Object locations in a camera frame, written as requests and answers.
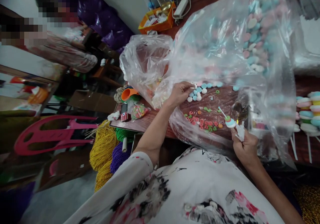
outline orange object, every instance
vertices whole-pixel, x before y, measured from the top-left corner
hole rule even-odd
[[[139,94],[139,93],[135,89],[127,88],[122,92],[121,99],[123,101],[126,101],[130,98],[130,96],[132,96],[134,94]]]
[[[171,8],[170,8],[170,11],[169,11],[169,14],[168,14],[168,17],[167,17],[167,20],[162,22],[162,23],[158,23],[158,24],[154,24],[154,25],[150,25],[150,26],[146,26],[144,27],[145,23],[147,22],[147,20],[149,20],[149,16],[150,15],[155,15],[157,13],[158,10],[161,10],[161,8],[157,8],[157,9],[154,9],[152,11],[149,11],[148,13],[145,14],[145,16],[143,17],[140,25],[139,25],[139,31],[141,32],[141,34],[147,34],[147,32],[149,30],[156,30],[156,31],[164,31],[164,30],[167,30],[167,29],[171,29],[172,28],[172,25],[173,25],[173,22],[174,22],[174,19],[172,17],[172,12],[173,12],[173,8],[175,8],[176,5],[174,2],[172,2],[172,5],[171,5]]]
[[[38,92],[36,94],[32,94],[28,98],[29,104],[41,104],[45,101],[45,99],[48,97],[49,93],[47,90],[43,88],[39,88]]]

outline mobile phone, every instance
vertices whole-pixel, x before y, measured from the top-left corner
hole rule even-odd
[[[121,105],[121,122],[126,122],[130,119],[130,115],[128,114],[128,104],[122,103]]]

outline floral dress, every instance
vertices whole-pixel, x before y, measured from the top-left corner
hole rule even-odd
[[[130,156],[65,224],[283,224],[227,157],[195,147],[153,169],[144,152]]]

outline table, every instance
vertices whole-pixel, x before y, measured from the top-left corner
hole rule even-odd
[[[188,17],[195,11],[207,6],[208,4],[211,4],[213,2],[216,2],[218,0],[192,0],[192,7],[190,12],[186,15],[186,17],[180,22],[179,26],[173,26],[171,29],[163,31],[161,34],[167,34],[170,35],[172,38],[175,37],[175,34],[177,31],[183,26],[183,24],[186,22]],[[296,89],[297,89],[297,96],[306,96],[311,91],[320,91],[320,79],[313,77],[313,76],[296,76]],[[142,100],[146,106],[150,107],[150,105],[145,101]],[[121,105],[118,104],[116,107],[116,110],[120,110]],[[145,115],[142,119],[136,120],[134,122],[120,122],[118,121],[112,121],[111,126],[118,127],[118,128],[124,128],[129,129],[137,132],[145,132],[147,127],[150,125],[154,117],[156,116],[158,112],[156,110],[151,110],[150,113]],[[166,137],[168,138],[176,138],[175,134],[173,133],[170,125],[168,125]],[[311,151],[312,151],[312,160],[313,163],[309,163],[309,154],[308,154],[308,146],[307,146],[307,136],[303,132],[299,132],[295,134],[296,139],[296,152],[298,156],[298,161],[294,159],[294,154],[292,150],[292,146],[289,143],[288,149],[289,154],[293,158],[293,160],[296,163],[304,164],[304,165],[312,165],[316,167],[320,167],[320,143],[315,139],[310,139],[311,143]]]

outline pink plastic chair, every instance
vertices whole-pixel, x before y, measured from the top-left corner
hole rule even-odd
[[[50,121],[57,120],[57,119],[70,119],[69,126],[67,129],[62,130],[46,130],[41,131],[40,127]],[[63,148],[70,148],[76,146],[83,146],[86,143],[93,143],[92,140],[71,140],[74,130],[77,129],[95,129],[98,127],[97,124],[79,124],[76,120],[96,120],[96,117],[82,117],[82,116],[64,116],[64,115],[57,115],[42,119],[37,121],[36,123],[29,126],[25,129],[14,144],[14,151],[20,156],[31,156],[37,155],[44,152],[59,150]],[[28,141],[24,141],[25,138],[30,134],[33,133],[32,137]],[[38,142],[52,142],[52,141],[59,141],[55,147],[44,149],[44,150],[37,150],[32,151],[28,149],[28,146],[32,143]]]

